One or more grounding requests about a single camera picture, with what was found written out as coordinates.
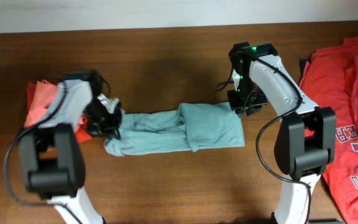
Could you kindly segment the light blue t-shirt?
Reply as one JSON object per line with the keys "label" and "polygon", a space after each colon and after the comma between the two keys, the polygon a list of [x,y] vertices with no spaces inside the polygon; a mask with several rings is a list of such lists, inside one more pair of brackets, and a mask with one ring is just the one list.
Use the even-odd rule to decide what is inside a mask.
{"label": "light blue t-shirt", "polygon": [[242,121],[228,102],[181,103],[177,110],[124,114],[120,139],[107,139],[113,156],[244,147]]}

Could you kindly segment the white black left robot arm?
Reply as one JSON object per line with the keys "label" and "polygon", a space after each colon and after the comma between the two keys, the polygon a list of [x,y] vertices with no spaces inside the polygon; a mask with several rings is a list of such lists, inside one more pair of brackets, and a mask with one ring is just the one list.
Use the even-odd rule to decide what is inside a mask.
{"label": "white black left robot arm", "polygon": [[85,189],[86,167],[75,129],[82,116],[92,137],[120,139],[121,102],[107,98],[96,70],[64,74],[45,115],[17,138],[24,185],[39,196],[34,207],[52,207],[66,223],[104,223]]}

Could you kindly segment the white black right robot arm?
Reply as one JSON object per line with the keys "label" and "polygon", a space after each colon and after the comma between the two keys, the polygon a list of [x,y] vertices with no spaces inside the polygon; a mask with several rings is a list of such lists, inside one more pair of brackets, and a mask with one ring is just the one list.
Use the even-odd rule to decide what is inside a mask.
{"label": "white black right robot arm", "polygon": [[258,132],[255,149],[259,159],[263,133],[274,123],[280,123],[274,156],[281,173],[261,162],[282,181],[280,200],[271,220],[309,223],[313,190],[335,156],[335,112],[329,106],[320,107],[300,89],[271,43],[237,43],[228,57],[229,82],[234,85],[227,93],[231,109],[238,115],[249,116],[270,103],[277,114]]}

